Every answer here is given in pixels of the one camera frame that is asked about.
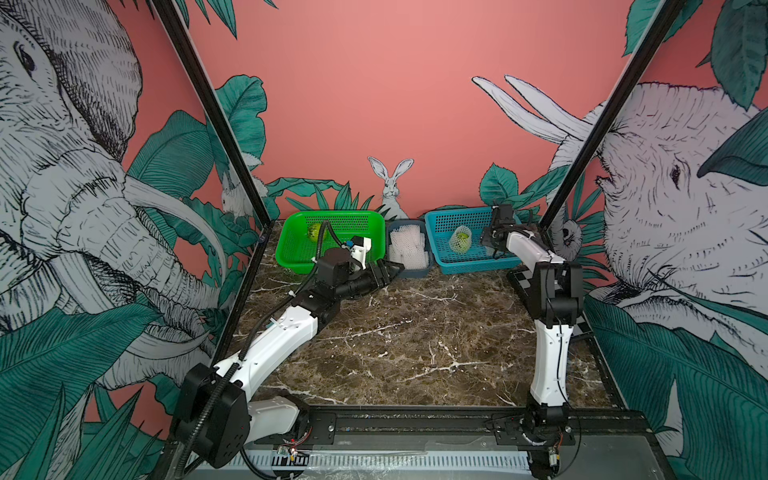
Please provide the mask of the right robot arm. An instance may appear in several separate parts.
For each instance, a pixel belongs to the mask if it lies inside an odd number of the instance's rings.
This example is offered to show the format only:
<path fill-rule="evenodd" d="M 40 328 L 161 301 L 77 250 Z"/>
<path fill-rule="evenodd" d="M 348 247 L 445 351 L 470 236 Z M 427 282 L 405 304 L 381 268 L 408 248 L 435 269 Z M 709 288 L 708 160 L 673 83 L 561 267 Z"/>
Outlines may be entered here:
<path fill-rule="evenodd" d="M 526 443 L 551 447 L 562 441 L 568 426 L 567 355 L 577 320 L 583 313 L 582 266 L 548 248 L 534 231 L 516 221 L 508 204 L 494 206 L 481 244 L 494 253 L 509 253 L 525 267 L 510 273 L 518 297 L 534 321 L 534 377 L 520 429 Z"/>

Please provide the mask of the custard apple with dark spots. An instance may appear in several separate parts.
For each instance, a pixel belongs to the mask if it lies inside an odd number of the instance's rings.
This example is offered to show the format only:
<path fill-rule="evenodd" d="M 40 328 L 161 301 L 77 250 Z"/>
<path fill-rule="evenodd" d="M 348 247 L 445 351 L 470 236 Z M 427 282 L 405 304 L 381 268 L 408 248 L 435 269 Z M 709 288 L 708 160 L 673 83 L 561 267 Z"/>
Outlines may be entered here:
<path fill-rule="evenodd" d="M 457 253 L 464 254 L 471 248 L 471 236 L 463 232 L 459 232 L 454 238 L 454 250 Z"/>

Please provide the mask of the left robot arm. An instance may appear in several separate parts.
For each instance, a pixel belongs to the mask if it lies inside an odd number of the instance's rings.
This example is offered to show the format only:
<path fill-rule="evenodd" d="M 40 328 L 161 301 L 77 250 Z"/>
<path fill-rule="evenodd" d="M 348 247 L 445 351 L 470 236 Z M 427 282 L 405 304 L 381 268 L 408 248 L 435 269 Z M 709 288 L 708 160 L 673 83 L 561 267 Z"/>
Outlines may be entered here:
<path fill-rule="evenodd" d="M 400 276 L 403 264 L 369 260 L 371 241 L 343 242 L 321 223 L 310 273 L 296 291 L 263 316 L 244 346 L 213 366 L 199 364 L 185 376 L 173 420 L 180 444 L 166 476 L 183 479 L 202 463 L 221 468 L 240 456 L 257 477 L 267 473 L 250 460 L 249 443 L 278 436 L 279 452 L 294 460 L 312 435 L 309 413 L 289 395 L 256 401 L 264 381 L 339 313 L 343 301 L 372 294 Z"/>

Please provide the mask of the white foam net sleeve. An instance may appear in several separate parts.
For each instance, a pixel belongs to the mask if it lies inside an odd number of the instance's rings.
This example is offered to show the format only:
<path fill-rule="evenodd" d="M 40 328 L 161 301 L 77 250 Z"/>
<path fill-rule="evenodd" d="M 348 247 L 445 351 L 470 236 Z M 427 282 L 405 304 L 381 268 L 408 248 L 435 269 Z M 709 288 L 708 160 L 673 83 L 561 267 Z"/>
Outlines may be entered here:
<path fill-rule="evenodd" d="M 466 254 L 472 246 L 472 231 L 465 225 L 458 226 L 452 233 L 449 248 L 456 254 Z"/>

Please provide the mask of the custard apple green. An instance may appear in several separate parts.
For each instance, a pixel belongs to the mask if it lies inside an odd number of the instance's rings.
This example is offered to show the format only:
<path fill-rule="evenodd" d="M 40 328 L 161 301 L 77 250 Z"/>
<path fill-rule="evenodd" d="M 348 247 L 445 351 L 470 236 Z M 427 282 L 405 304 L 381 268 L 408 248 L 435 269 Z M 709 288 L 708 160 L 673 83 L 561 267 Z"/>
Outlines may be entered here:
<path fill-rule="evenodd" d="M 311 242 L 317 243 L 320 237 L 320 229 L 321 229 L 320 223 L 311 224 L 307 230 L 307 238 Z"/>

